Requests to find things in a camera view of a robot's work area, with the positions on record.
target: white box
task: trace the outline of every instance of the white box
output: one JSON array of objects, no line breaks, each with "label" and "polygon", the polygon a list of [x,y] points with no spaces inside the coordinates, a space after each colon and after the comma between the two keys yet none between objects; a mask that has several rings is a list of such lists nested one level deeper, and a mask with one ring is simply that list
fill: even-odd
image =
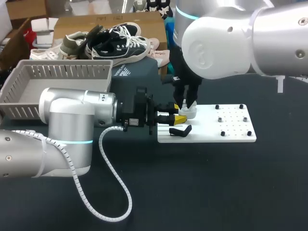
[{"label": "white box", "polygon": [[52,44],[53,32],[39,32],[37,33],[38,44]]},{"label": "white box", "polygon": [[34,19],[31,21],[32,30],[34,32],[48,32],[49,25],[47,18]]},{"label": "white box", "polygon": [[4,40],[12,30],[12,24],[5,2],[6,0],[0,0],[0,41]]},{"label": "white box", "polygon": [[54,26],[56,25],[58,18],[49,18],[49,30],[54,30]]}]

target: red object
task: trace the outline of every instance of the red object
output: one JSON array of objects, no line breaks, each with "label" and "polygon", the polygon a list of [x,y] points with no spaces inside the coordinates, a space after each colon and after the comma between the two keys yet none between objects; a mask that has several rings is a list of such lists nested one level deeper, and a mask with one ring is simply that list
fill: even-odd
[{"label": "red object", "polygon": [[32,31],[31,28],[29,28],[24,31],[24,37],[25,37],[26,42],[29,44],[29,48],[34,49],[35,47],[32,46],[32,43],[37,37],[37,34],[34,31]]}]

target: black sneaker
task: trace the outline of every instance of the black sneaker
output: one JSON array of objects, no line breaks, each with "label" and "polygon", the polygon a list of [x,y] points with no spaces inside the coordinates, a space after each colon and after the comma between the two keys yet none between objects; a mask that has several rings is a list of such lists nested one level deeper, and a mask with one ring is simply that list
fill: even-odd
[{"label": "black sneaker", "polygon": [[113,66],[117,66],[143,59],[150,49],[151,45],[147,38],[119,36],[106,43],[94,46],[92,58],[113,60]]},{"label": "black sneaker", "polygon": [[148,11],[158,11],[159,0],[146,0],[148,5]]},{"label": "black sneaker", "polygon": [[103,32],[98,33],[94,38],[88,41],[85,47],[85,55],[92,59],[92,48],[100,43],[105,43],[108,40],[118,37],[119,32],[126,36],[140,36],[141,35],[141,28],[136,23],[123,23],[112,28],[105,30]]},{"label": "black sneaker", "polygon": [[136,13],[148,11],[146,0],[134,0],[133,6],[134,6],[133,11]]},{"label": "black sneaker", "polygon": [[170,7],[170,0],[159,0],[158,9],[160,15],[165,20],[167,17],[173,17],[173,12]]}]

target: robotic arm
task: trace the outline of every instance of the robotic arm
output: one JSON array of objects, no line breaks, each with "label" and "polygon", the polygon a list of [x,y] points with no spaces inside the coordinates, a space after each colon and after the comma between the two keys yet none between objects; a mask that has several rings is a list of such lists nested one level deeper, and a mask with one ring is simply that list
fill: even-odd
[{"label": "robotic arm", "polygon": [[[158,111],[169,115],[157,116]],[[41,120],[49,125],[48,138],[70,154],[78,175],[90,169],[94,126],[106,128],[118,123],[124,131],[149,126],[152,134],[157,123],[174,126],[186,122],[185,116],[176,113],[176,104],[156,104],[146,88],[137,88],[133,98],[123,102],[113,93],[49,88],[39,102]],[[0,146],[0,178],[72,176],[63,154],[39,137],[0,130]]]},{"label": "robotic arm", "polygon": [[211,10],[200,18],[183,13],[179,7],[184,2],[179,1],[177,15],[190,24],[180,37],[177,19],[174,37],[181,41],[182,57],[192,75],[180,75],[178,83],[173,81],[179,105],[183,85],[190,86],[186,98],[190,107],[203,78],[308,76],[307,2],[273,8],[270,1],[254,1],[255,8],[248,8],[247,1],[208,0],[202,5]]}]

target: pink sneaker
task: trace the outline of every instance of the pink sneaker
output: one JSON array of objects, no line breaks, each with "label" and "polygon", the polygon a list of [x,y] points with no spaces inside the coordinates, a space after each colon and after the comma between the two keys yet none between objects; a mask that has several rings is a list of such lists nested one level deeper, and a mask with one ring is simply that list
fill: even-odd
[{"label": "pink sneaker", "polygon": [[155,38],[150,38],[149,41],[151,44],[151,49],[153,49],[154,51],[157,50],[157,48],[159,47],[159,40]]},{"label": "pink sneaker", "polygon": [[155,59],[158,64],[158,68],[167,65],[170,60],[170,51],[154,51],[153,49],[150,50],[150,53],[148,54],[148,57]]}]

